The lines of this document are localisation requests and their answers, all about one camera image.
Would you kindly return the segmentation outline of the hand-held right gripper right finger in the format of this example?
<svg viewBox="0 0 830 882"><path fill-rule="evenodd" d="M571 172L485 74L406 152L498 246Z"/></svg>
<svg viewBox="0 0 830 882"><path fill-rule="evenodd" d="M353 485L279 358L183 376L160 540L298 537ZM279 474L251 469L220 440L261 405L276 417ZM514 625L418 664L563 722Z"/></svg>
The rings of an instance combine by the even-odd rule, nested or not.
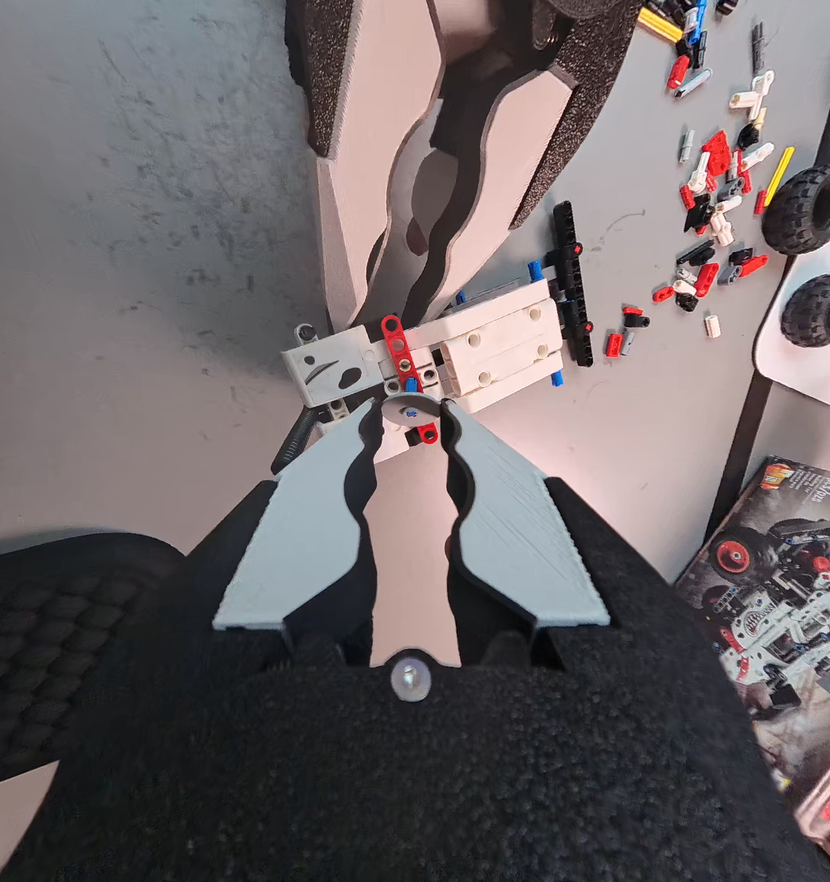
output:
<svg viewBox="0 0 830 882"><path fill-rule="evenodd" d="M486 664L505 642L529 664L547 631L608 626L548 476L450 399L440 423L456 510L447 593L461 664Z"/></svg>

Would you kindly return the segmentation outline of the yellow toy axle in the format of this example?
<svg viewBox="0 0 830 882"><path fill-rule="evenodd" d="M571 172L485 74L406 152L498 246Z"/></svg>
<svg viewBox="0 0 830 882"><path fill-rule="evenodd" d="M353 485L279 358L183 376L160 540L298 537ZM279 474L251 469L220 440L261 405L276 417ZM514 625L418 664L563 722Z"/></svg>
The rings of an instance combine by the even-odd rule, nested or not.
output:
<svg viewBox="0 0 830 882"><path fill-rule="evenodd" d="M639 10L638 24L651 34L671 44L679 42L683 37L681 28L676 27L673 22L644 7L641 7Z"/></svg>
<svg viewBox="0 0 830 882"><path fill-rule="evenodd" d="M783 181L783 177L785 175L785 172L787 171L789 164L790 164L791 160L793 159L795 153L796 153L795 146L789 146L784 149L784 152L782 153L782 155L779 159L779 163L774 170L771 181L769 182L769 184L766 188L766 191L764 194L764 201L763 201L764 208L767 208L772 203L773 198L779 190L779 187Z"/></svg>

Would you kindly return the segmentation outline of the white black toy truck chassis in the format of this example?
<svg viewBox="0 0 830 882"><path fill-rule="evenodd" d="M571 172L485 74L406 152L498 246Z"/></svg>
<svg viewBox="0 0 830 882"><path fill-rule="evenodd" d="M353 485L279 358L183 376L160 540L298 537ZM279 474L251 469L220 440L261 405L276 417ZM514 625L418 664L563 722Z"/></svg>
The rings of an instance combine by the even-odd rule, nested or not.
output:
<svg viewBox="0 0 830 882"><path fill-rule="evenodd" d="M550 377L563 384L563 345L575 363L593 364L584 247L570 201L553 207L555 247L529 265L530 281L465 302L423 325L404 329L392 313L325 339L309 324L282 354L302 411L275 456L278 475L306 449L315 429L340 425L363 398L423 392L475 414Z"/></svg>

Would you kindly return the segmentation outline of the grey round toy disc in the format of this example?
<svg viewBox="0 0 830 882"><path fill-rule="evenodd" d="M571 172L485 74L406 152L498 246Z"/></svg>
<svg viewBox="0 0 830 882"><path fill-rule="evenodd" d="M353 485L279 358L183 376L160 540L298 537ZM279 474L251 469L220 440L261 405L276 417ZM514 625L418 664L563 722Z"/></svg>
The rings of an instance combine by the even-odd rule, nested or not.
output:
<svg viewBox="0 0 830 882"><path fill-rule="evenodd" d="M401 415L401 410L413 407L420 411L421 415L415 420L408 420ZM416 428L431 424L441 415L441 403L433 397L417 391L404 391L389 395L381 403L382 417L392 424Z"/></svg>

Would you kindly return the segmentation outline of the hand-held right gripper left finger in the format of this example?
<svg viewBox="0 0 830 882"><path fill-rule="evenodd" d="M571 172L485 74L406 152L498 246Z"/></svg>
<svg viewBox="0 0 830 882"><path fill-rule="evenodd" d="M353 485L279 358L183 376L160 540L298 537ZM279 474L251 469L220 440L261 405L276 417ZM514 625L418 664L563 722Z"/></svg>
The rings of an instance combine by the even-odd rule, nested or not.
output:
<svg viewBox="0 0 830 882"><path fill-rule="evenodd" d="M219 633L273 635L289 650L326 639L368 665L377 568L365 507L375 493L381 401L368 399L273 481L213 618Z"/></svg>

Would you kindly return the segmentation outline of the pile of blue black pins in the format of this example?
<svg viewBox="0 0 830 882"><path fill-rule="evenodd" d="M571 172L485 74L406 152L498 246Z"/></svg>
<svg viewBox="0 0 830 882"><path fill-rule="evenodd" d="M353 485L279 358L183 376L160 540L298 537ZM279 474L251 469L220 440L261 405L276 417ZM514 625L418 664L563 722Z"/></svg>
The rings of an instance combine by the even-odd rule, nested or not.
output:
<svg viewBox="0 0 830 882"><path fill-rule="evenodd" d="M675 59L665 88L680 100L708 83L712 70L705 61L708 45L707 23L710 10L716 17L728 16L738 5L736 1L644 1L642 7L663 16L683 31L682 39L669 43L675 50Z"/></svg>

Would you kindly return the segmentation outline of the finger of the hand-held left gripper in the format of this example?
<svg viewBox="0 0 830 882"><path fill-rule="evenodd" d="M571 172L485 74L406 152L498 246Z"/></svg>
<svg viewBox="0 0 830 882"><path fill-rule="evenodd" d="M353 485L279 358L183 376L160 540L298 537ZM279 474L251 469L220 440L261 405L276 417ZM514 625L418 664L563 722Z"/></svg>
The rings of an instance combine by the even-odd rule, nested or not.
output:
<svg viewBox="0 0 830 882"><path fill-rule="evenodd" d="M355 2L329 153L315 159L321 278L332 329L353 325L391 228L398 160L445 70L434 2Z"/></svg>
<svg viewBox="0 0 830 882"><path fill-rule="evenodd" d="M404 325L438 317L504 243L576 87L567 72L527 72L464 124L454 186L430 230Z"/></svg>

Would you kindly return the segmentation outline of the printed toy truck box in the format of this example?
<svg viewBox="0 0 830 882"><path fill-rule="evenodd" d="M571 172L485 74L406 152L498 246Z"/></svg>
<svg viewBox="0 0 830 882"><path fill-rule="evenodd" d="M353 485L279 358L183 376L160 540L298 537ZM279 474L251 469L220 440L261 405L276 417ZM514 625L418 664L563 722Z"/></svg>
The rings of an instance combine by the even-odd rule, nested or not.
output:
<svg viewBox="0 0 830 882"><path fill-rule="evenodd" d="M802 832L830 836L830 471L768 457L674 585Z"/></svg>

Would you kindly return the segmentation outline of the black toy tyre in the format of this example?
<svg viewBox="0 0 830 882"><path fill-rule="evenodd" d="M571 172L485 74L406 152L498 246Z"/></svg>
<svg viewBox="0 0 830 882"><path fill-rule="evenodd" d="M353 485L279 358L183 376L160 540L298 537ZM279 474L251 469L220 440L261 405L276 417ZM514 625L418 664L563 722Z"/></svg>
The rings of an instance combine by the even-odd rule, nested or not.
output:
<svg viewBox="0 0 830 882"><path fill-rule="evenodd" d="M770 248L786 257L830 242L830 164L800 171L780 187L765 208L762 234Z"/></svg>
<svg viewBox="0 0 830 882"><path fill-rule="evenodd" d="M830 274L806 281L796 289L784 306L781 331L796 347L830 345Z"/></svg>

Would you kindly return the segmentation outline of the grey desk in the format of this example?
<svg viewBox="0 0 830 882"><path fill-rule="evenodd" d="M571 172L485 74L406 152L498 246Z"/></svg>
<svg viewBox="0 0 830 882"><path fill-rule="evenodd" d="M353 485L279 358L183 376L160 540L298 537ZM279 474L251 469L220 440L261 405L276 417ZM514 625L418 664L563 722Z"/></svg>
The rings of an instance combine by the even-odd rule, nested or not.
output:
<svg viewBox="0 0 830 882"><path fill-rule="evenodd" d="M674 596L568 482L622 625L563 669L256 663L213 588L290 418L269 348L317 291L275 2L0 2L0 548L204 548L127 620L0 880L830 880Z"/></svg>

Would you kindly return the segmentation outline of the pile of red white parts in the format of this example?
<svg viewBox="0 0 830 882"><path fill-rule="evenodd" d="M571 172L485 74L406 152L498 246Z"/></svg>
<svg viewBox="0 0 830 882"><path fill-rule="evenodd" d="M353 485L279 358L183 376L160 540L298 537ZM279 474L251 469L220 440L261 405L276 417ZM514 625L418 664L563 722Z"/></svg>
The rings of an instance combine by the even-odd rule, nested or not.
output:
<svg viewBox="0 0 830 882"><path fill-rule="evenodd" d="M715 259L720 249L734 244L733 225L728 215L752 192L752 168L774 152L771 142L759 143L764 124L765 100L775 78L773 70L763 63L763 28L759 22L751 32L753 78L745 91L732 94L728 101L731 111L746 113L745 125L732 142L725 129L709 137L695 153L696 130L682 136L678 163L687 165L694 153L694 167L679 190L685 210L684 232L704 237L693 248L675 260L675 276L671 284L652 294L652 303L673 301L679 309L692 313L702 305L716 283L728 285L763 268L766 255L756 255L752 248L732 250L724 267ZM605 358L618 359L629 354L636 331L646 328L651 319L635 306L621 309L619 332L610 333Z"/></svg>

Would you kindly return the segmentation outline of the white book stand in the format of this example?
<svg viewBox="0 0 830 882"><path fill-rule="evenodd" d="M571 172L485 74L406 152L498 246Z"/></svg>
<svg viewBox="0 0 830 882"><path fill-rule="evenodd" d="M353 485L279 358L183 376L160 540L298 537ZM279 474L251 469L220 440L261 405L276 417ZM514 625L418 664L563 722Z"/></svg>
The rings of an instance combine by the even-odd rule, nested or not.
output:
<svg viewBox="0 0 830 882"><path fill-rule="evenodd" d="M808 254L786 259L778 291L756 337L755 366L767 379L830 405L830 345L796 347L781 331L784 306L796 289L806 281L830 274L830 242Z"/></svg>

